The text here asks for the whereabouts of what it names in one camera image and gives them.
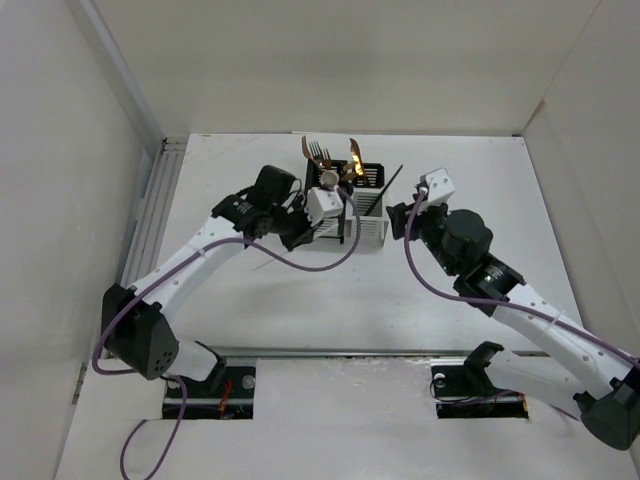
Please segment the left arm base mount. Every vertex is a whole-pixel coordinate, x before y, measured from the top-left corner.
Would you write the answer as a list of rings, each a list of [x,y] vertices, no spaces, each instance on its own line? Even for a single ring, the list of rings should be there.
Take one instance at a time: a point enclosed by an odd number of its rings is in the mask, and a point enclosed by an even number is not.
[[[251,420],[257,360],[232,357],[221,376],[210,382],[182,377],[186,387],[184,420]]]

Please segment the aluminium rail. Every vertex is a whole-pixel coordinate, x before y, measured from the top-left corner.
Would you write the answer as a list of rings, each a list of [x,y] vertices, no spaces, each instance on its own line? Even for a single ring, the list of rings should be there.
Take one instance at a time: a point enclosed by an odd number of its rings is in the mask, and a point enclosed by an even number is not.
[[[283,358],[411,358],[411,357],[466,357],[471,350],[408,350],[408,349],[320,349],[320,348],[266,348],[266,347],[214,347],[221,355],[263,359]]]

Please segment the black chopstick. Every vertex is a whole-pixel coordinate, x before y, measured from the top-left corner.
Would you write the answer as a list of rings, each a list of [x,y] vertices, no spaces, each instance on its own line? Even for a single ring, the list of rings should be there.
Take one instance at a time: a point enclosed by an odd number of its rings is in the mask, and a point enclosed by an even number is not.
[[[368,209],[365,211],[364,216],[369,216],[377,207],[377,205],[382,201],[382,198],[384,197],[384,195],[386,194],[386,192],[389,190],[389,188],[391,187],[391,185],[394,183],[394,181],[396,180],[396,178],[398,177],[398,175],[400,174],[400,172],[402,171],[402,169],[404,168],[404,164],[401,164],[398,169],[394,172],[394,174],[391,176],[391,178],[389,179],[389,181],[384,185],[384,187],[381,189],[381,191],[378,193],[378,195],[375,197],[374,201],[372,202],[372,204],[368,207]]]

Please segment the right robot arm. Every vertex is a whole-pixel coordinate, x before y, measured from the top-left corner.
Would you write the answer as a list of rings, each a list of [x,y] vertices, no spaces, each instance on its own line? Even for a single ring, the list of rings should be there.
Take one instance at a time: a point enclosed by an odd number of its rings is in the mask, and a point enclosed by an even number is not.
[[[492,231],[470,210],[421,199],[388,208],[395,239],[420,240],[454,277],[450,300],[467,303],[528,338],[584,385],[576,402],[586,428],[627,450],[639,435],[639,360],[569,322],[490,252]]]

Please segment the white utensil rack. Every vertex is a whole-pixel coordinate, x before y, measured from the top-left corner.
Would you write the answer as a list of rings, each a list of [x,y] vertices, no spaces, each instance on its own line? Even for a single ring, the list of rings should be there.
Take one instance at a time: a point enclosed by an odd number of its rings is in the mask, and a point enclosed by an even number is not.
[[[365,176],[358,176],[349,184],[356,212],[361,222],[360,240],[368,245],[381,248],[386,240],[389,220],[384,212],[386,207],[385,167],[380,163],[365,163]]]

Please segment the copper knife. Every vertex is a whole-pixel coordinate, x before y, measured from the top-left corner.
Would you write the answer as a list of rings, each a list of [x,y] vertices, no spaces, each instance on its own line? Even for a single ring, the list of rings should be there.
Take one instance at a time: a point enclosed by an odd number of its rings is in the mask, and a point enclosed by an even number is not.
[[[358,175],[361,175],[363,172],[363,168],[362,168],[362,158],[361,158],[359,144],[354,138],[349,138],[349,142],[350,142],[350,152],[351,152],[351,158],[352,158],[351,164],[353,167],[353,171],[356,172]]]

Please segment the black utensil rack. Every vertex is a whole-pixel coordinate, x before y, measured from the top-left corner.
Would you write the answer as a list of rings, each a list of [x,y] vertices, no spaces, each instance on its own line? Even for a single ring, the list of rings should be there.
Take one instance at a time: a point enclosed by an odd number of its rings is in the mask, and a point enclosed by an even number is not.
[[[340,218],[345,211],[341,194],[338,171],[325,170],[322,164],[308,159],[301,207],[309,228],[301,237],[303,244],[310,244],[317,237],[339,235]]]

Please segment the silver fork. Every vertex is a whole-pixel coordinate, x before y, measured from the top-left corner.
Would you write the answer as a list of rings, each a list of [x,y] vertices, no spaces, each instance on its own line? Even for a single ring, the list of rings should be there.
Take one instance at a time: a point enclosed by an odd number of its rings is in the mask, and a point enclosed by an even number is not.
[[[322,167],[324,162],[324,156],[322,149],[319,146],[317,141],[310,141],[308,143],[308,149],[311,154],[313,161],[319,166]]]

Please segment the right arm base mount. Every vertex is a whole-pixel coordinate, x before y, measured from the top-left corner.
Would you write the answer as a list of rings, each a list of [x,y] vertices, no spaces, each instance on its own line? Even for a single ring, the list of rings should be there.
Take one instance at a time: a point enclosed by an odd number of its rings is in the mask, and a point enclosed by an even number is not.
[[[483,342],[465,358],[439,358],[431,363],[429,391],[438,419],[528,419],[525,397],[499,389],[486,369],[504,347]]]

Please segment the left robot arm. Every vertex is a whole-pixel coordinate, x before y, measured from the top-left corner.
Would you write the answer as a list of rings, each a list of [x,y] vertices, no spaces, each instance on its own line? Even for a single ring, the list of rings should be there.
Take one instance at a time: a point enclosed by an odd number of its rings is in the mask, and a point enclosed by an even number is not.
[[[225,360],[200,342],[178,339],[171,322],[189,296],[249,242],[276,234],[293,250],[310,241],[334,200],[313,188],[287,206],[295,180],[280,168],[263,167],[252,186],[218,203],[193,237],[155,271],[128,287],[111,286],[103,296],[96,351],[108,351],[147,380],[183,379],[201,396],[217,394]]]

